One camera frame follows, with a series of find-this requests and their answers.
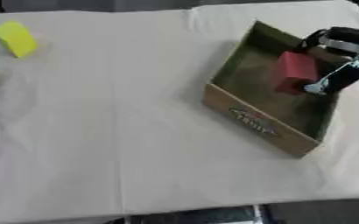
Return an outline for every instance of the table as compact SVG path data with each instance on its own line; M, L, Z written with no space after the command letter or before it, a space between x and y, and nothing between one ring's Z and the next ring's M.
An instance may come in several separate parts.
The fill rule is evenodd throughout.
M0 46L0 222L359 198L359 82L303 159L201 105L255 19L305 37L359 28L354 4L0 14L8 19L40 48L14 59Z

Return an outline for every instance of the dark floor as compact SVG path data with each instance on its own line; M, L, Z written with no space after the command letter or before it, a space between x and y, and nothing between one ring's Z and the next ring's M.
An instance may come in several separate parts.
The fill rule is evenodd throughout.
M186 9L203 4L279 1L281 0L3 0L3 5L6 11L155 11ZM272 218L278 224L359 224L359 200L274 204L269 205L268 208L271 211ZM132 223L199 224L242 221L252 217L250 211L251 207L243 206L155 214L133 217Z

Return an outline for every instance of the open box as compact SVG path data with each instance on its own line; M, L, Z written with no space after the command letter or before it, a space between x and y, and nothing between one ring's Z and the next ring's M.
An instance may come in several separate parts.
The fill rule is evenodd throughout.
M207 83L203 102L241 122L293 156L303 157L326 133L338 96L291 95L273 90L271 67L299 42L286 32L256 21L216 76ZM319 76L344 58L314 48Z

